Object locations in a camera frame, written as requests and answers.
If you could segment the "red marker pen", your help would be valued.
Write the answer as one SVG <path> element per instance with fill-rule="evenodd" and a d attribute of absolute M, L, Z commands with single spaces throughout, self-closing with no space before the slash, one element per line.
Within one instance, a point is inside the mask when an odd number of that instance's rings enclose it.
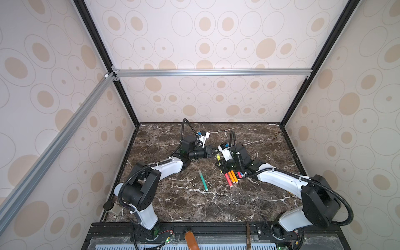
<path fill-rule="evenodd" d="M 225 175 L 225 178 L 226 178 L 226 180 L 227 180 L 227 182 L 228 182 L 228 186 L 229 186 L 230 188 L 233 187 L 233 184 L 232 184 L 232 181 L 231 181 L 229 175 L 228 175 L 227 173 L 225 173 L 224 175 Z"/>

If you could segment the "orange marker pen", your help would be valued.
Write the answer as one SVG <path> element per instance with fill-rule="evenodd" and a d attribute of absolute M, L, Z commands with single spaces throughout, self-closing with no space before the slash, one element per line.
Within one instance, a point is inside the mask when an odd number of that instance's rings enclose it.
<path fill-rule="evenodd" d="M 233 177 L 234 182 L 235 182 L 235 183 L 238 183 L 238 179 L 237 179 L 237 177 L 236 177 L 234 171 L 231 171 L 231 175 L 232 175 L 232 177 Z"/>
<path fill-rule="evenodd" d="M 231 179 L 232 183 L 236 183 L 236 180 L 235 180 L 235 178 L 234 178 L 234 176 L 233 176 L 233 174 L 231 172 L 228 172 L 228 176 Z"/>

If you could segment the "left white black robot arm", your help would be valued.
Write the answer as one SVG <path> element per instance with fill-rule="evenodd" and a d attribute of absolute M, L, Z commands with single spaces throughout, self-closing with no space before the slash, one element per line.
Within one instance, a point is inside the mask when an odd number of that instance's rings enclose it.
<path fill-rule="evenodd" d="M 152 201 L 160 180 L 182 172 L 192 160 L 213 157 L 216 149 L 205 145 L 209 136 L 210 133 L 206 131 L 184 136 L 178 149 L 166 160 L 151 164 L 137 163 L 128 179 L 114 188 L 118 203 L 130 210 L 144 229 L 153 230 L 158 223 Z"/>

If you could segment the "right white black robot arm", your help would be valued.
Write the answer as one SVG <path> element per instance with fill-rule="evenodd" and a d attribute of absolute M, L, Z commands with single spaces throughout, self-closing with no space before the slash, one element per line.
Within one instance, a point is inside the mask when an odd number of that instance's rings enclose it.
<path fill-rule="evenodd" d="M 243 178 L 275 185 L 301 199 L 302 206 L 283 212 L 275 219 L 271 228 L 276 232 L 283 234 L 307 226 L 325 229 L 330 225 L 347 226 L 353 222 L 354 212 L 350 204 L 330 187 L 324 177 L 297 175 L 251 159 L 241 144 L 222 144 L 218 151 L 222 158 L 215 165 L 224 174 L 238 172 Z"/>

